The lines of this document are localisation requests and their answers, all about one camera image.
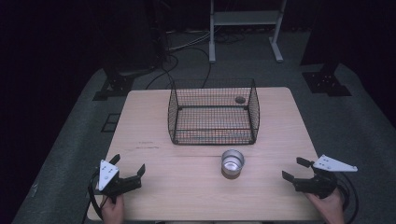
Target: light wood surface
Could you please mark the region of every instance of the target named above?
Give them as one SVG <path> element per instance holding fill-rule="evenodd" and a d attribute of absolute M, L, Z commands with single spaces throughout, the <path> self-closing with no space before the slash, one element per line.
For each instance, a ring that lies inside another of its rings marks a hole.
<path fill-rule="evenodd" d="M 297 105 L 287 88 L 257 88 L 260 129 L 249 146 L 176 146 L 167 131 L 169 90 L 131 91 L 106 160 L 120 154 L 120 177 L 146 164 L 142 188 L 124 195 L 128 220 L 319 220 L 282 170 L 313 177 L 296 157 L 318 158 Z M 245 156 L 236 179 L 225 178 L 221 154 L 235 148 Z M 98 219 L 90 206 L 89 219 Z"/>

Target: black square outline on floor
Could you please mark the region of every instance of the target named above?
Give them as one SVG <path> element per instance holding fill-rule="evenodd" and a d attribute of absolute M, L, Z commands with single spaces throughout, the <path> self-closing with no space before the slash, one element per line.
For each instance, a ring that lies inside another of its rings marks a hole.
<path fill-rule="evenodd" d="M 102 127 L 101 133 L 114 133 L 119 124 L 121 114 L 108 114 L 105 124 Z"/>

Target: black wire basket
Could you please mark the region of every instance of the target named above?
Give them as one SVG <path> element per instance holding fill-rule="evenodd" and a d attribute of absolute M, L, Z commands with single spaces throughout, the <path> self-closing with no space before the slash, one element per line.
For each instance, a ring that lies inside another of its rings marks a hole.
<path fill-rule="evenodd" d="M 176 145 L 251 145 L 260 107 L 254 79 L 173 80 L 168 131 Z"/>

